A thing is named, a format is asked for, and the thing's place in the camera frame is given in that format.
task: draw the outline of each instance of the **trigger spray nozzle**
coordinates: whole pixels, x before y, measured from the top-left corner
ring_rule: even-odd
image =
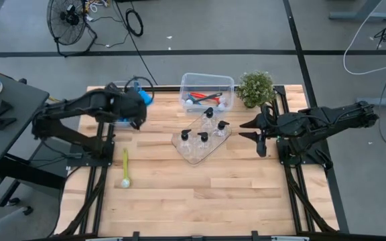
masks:
[[[202,142],[207,142],[208,141],[208,133],[198,133],[200,135],[200,140]]]
[[[187,141],[188,140],[188,133],[192,131],[192,129],[182,130],[181,131],[181,140]]]
[[[212,118],[212,116],[214,115],[214,109],[212,107],[207,108],[204,114],[206,114],[206,117]]]
[[[218,123],[217,128],[218,128],[220,131],[222,131],[222,130],[224,130],[224,128],[225,128],[227,125],[229,125],[229,123],[227,123],[227,122],[225,122],[224,120],[222,120],[222,121],[220,121],[220,122]]]

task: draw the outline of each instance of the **wooden tabletop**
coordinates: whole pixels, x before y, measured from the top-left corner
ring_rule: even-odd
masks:
[[[285,86],[291,112],[307,108],[301,85]],[[99,236],[247,236],[295,234],[283,166],[275,140],[267,140],[267,157],[256,154],[253,141],[238,135],[240,124],[252,120],[258,108],[246,109],[235,98],[224,118],[232,135],[198,166],[183,160],[171,143],[172,133],[187,127],[197,116],[188,116],[178,103],[179,92],[156,92],[141,131],[115,130],[114,163],[105,187]],[[79,131],[93,136],[97,124],[80,119]],[[129,151],[131,187],[123,189],[123,148]],[[309,199],[328,222],[338,224],[324,170],[303,165]],[[90,168],[83,167],[67,181],[56,233],[63,231],[84,203]],[[307,230],[298,201],[302,227]],[[91,230],[89,218],[88,230]]]

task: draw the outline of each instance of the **red object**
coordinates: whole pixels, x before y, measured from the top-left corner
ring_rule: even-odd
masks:
[[[193,97],[196,97],[196,98],[205,98],[205,97],[207,97],[207,95],[200,94],[200,93],[195,93],[195,92],[191,92],[190,95],[193,96]],[[216,98],[211,98],[211,99],[217,101],[217,103],[220,104],[220,98],[216,97]]]

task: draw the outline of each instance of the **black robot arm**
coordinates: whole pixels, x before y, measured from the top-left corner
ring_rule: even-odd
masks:
[[[80,145],[92,157],[103,158],[105,142],[98,137],[88,137],[65,127],[61,119],[87,114],[99,123],[113,123],[119,118],[128,118],[134,129],[140,128],[147,118],[147,107],[138,92],[128,88],[126,93],[111,88],[88,91],[80,98],[47,104],[32,120],[32,134],[36,139],[57,137],[69,143]]]
[[[299,156],[314,143],[331,137],[345,129],[371,127],[379,118],[373,105],[367,102],[340,108],[317,107],[275,116],[271,106],[264,106],[254,120],[242,124],[243,128],[260,129],[261,133],[239,133],[257,143],[257,153],[266,156],[265,139],[287,139],[288,155]]]

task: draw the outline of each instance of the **green plant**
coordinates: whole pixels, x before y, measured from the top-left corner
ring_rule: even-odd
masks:
[[[275,98],[272,78],[268,72],[254,71],[241,76],[241,84],[237,89],[237,96],[248,108],[261,106]]]

